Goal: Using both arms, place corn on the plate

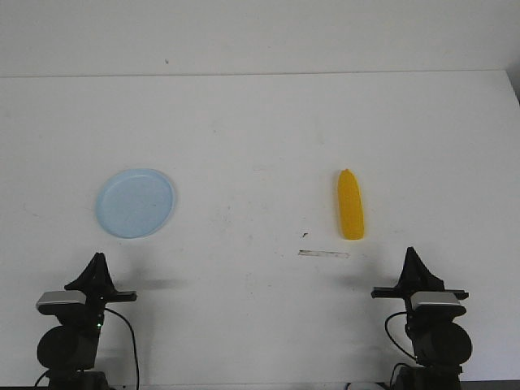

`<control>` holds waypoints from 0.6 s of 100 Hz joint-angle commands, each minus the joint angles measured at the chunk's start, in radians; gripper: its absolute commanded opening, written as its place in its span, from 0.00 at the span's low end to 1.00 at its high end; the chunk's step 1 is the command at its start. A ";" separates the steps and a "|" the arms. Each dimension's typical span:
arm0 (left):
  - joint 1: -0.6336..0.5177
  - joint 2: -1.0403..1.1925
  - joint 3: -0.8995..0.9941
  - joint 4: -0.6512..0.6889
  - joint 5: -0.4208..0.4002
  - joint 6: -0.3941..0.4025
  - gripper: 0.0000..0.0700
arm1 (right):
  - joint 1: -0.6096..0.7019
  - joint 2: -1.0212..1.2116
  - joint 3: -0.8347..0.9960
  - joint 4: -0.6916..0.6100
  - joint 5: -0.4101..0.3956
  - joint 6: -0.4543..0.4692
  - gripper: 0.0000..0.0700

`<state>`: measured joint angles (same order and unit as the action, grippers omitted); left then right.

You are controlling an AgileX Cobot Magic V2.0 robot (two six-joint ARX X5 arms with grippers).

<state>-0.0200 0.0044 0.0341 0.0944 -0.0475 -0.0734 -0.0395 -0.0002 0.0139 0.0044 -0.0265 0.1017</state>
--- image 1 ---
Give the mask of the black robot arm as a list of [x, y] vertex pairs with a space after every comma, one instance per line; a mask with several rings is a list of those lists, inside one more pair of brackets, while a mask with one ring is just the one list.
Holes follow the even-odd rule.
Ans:
[[[415, 248], [405, 252], [399, 279], [393, 287], [374, 287], [373, 298], [401, 299], [405, 309], [390, 314], [383, 323], [388, 339], [414, 364], [398, 362], [385, 389], [460, 389], [462, 365], [470, 359], [473, 345], [467, 331], [455, 323], [466, 314], [461, 301], [469, 297], [463, 289], [447, 289], [433, 275]], [[389, 323], [405, 317], [410, 353], [392, 336]]]
[[134, 302], [135, 291], [116, 289], [104, 253], [96, 253], [80, 275], [62, 290], [44, 292], [37, 311], [54, 316], [37, 345], [37, 360], [45, 367], [48, 389], [110, 389], [106, 374], [94, 370], [105, 313], [130, 322], [108, 309], [110, 303]]

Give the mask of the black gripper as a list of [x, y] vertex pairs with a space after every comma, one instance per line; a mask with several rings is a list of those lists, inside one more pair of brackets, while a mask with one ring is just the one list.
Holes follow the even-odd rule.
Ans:
[[[100, 289], [88, 289], [96, 275]], [[98, 325], [104, 322], [104, 310], [107, 304], [132, 302], [137, 299], [136, 291], [116, 290], [104, 253], [95, 253], [86, 268], [72, 282], [64, 286], [66, 291], [84, 291], [86, 296], [84, 325]]]
[[[413, 247], [408, 247], [405, 253], [405, 261], [398, 280], [399, 289], [411, 289], [416, 280], [417, 290], [428, 292], [452, 292], [459, 298], [460, 303], [469, 297], [465, 290], [444, 290], [444, 281], [433, 275], [423, 263]], [[424, 322], [452, 322], [456, 317], [445, 315], [430, 315], [416, 313], [411, 309], [410, 297], [416, 292], [401, 291], [397, 288], [374, 287], [371, 291], [372, 298], [401, 299], [405, 303], [405, 312], [414, 323]]]

